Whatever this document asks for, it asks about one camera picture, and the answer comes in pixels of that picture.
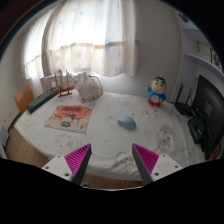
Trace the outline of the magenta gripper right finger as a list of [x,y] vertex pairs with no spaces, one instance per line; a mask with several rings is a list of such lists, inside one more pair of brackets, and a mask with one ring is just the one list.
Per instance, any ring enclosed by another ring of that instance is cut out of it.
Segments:
[[182,169],[182,167],[167,154],[158,155],[135,143],[132,144],[132,155],[143,185],[150,184]]

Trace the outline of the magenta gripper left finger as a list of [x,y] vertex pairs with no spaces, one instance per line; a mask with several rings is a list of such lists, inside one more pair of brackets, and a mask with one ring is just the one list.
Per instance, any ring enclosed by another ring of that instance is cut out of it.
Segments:
[[66,156],[56,155],[42,169],[76,185],[81,185],[91,154],[91,145],[87,144]]

